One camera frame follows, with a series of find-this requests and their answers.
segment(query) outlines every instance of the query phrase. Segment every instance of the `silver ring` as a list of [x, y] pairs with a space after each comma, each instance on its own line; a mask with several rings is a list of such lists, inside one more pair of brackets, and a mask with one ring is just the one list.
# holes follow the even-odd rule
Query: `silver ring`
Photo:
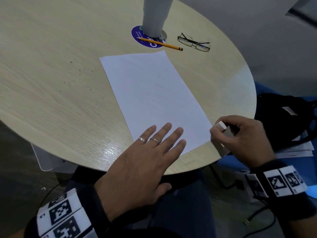
[[143, 142], [143, 144], [145, 144], [145, 140], [143, 138], [138, 137], [138, 139], [140, 139]]
[[157, 139], [155, 139], [155, 138], [150, 138], [150, 140], [154, 140], [158, 145], [159, 145], [159, 141], [157, 140]]

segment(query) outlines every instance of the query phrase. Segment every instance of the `pencil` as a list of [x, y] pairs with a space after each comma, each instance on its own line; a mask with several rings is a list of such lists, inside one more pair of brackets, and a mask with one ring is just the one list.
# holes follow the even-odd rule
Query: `pencil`
[[142, 41], [148, 41], [148, 42], [151, 42], [151, 43], [155, 43], [155, 44], [158, 44], [158, 45], [162, 45], [162, 46], [164, 46], [164, 47], [169, 47], [169, 48], [173, 48], [173, 49], [180, 50], [180, 51], [183, 50], [182, 47], [177, 47], [177, 46], [173, 46], [173, 45], [170, 45], [170, 44], [166, 44], [166, 43], [162, 43], [162, 42], [158, 42], [158, 41], [153, 41], [153, 40], [146, 39], [146, 38], [143, 38], [143, 37], [137, 37], [137, 38], [140, 39], [140, 40], [142, 40]]

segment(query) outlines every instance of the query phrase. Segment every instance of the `round sticker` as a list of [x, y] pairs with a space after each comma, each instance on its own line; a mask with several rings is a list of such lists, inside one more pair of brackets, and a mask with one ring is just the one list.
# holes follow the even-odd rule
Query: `round sticker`
[[152, 38], [152, 37], [148, 37], [147, 35], [145, 35], [142, 32], [142, 26], [136, 26], [136, 27], [132, 28], [131, 35], [133, 36], [134, 40], [136, 40], [138, 43], [140, 43], [140, 44], [142, 44], [143, 46], [146, 46], [146, 47], [159, 48], [159, 47], [162, 47], [162, 45], [155, 44], [155, 43], [150, 43], [150, 42], [147, 42], [147, 41], [142, 41], [142, 40], [138, 39], [138, 37], [143, 37], [143, 38], [147, 38], [147, 39], [150, 39], [150, 40], [166, 43], [165, 39], [161, 40], [160, 38]]

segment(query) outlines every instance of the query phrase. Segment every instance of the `gray floor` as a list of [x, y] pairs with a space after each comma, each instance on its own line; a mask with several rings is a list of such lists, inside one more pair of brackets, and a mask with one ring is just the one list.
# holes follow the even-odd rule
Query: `gray floor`
[[[54, 173], [40, 170], [30, 144], [2, 123], [0, 157], [0, 238], [3, 238], [26, 225], [42, 199], [58, 184], [58, 180]], [[227, 185], [233, 182], [231, 173], [220, 169], [217, 172]], [[240, 238], [272, 222], [272, 213], [264, 211], [246, 227], [243, 221], [263, 204], [242, 201], [235, 188], [221, 189], [209, 167], [204, 169], [204, 173], [218, 238]], [[62, 191], [62, 187], [57, 187], [47, 200], [57, 197]], [[275, 224], [253, 237], [283, 237], [283, 234], [279, 225]]]

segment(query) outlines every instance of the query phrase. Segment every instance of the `left hand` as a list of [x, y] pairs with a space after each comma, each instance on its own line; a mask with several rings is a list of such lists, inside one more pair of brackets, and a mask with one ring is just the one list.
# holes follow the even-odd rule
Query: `left hand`
[[[171, 128], [171, 123], [165, 124], [153, 138], [161, 142]], [[131, 209], [154, 204], [172, 188], [159, 182], [186, 146], [186, 140], [180, 140], [170, 150], [184, 130], [177, 128], [159, 145], [155, 140], [147, 142], [155, 131], [155, 125], [148, 128], [141, 135], [145, 144], [136, 140], [94, 185], [109, 221]]]

